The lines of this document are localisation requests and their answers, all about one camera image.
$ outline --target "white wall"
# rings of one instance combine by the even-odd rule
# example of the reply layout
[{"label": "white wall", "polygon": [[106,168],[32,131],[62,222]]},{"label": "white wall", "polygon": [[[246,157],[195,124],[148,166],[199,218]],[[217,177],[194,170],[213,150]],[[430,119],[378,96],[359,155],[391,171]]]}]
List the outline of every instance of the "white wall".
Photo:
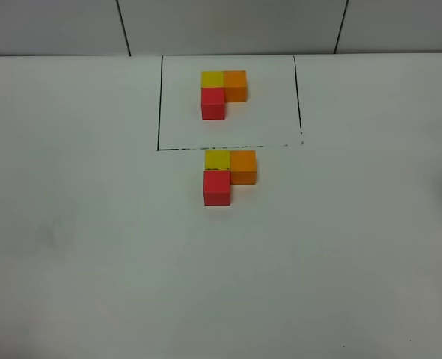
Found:
[{"label": "white wall", "polygon": [[0,55],[127,55],[115,0],[0,0]]},{"label": "white wall", "polygon": [[350,0],[337,52],[442,52],[442,0]]},{"label": "white wall", "polygon": [[133,54],[332,53],[345,0],[120,0]]}]

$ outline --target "cube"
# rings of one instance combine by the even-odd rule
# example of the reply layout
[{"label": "cube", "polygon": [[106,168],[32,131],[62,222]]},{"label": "cube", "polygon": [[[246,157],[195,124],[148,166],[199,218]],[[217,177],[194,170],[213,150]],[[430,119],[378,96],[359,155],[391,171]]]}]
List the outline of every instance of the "cube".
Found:
[{"label": "cube", "polygon": [[226,103],[223,88],[201,88],[200,110],[203,120],[224,120]]},{"label": "cube", "polygon": [[230,172],[204,171],[204,206],[230,206]]},{"label": "cube", "polygon": [[248,77],[245,71],[224,71],[224,95],[226,102],[248,100]]},{"label": "cube", "polygon": [[224,86],[224,71],[203,71],[200,74],[202,88],[222,88]]},{"label": "cube", "polygon": [[206,150],[204,169],[228,171],[230,169],[230,151]]},{"label": "cube", "polygon": [[230,151],[230,184],[255,185],[256,181],[256,151]]}]

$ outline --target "table surface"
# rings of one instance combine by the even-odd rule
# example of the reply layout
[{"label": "table surface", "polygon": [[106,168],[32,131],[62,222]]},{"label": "table surface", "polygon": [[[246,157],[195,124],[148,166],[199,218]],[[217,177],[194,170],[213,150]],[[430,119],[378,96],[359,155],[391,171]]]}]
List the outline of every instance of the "table surface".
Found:
[{"label": "table surface", "polygon": [[205,208],[161,58],[0,58],[0,356],[442,358],[442,55],[295,59],[304,144]]}]

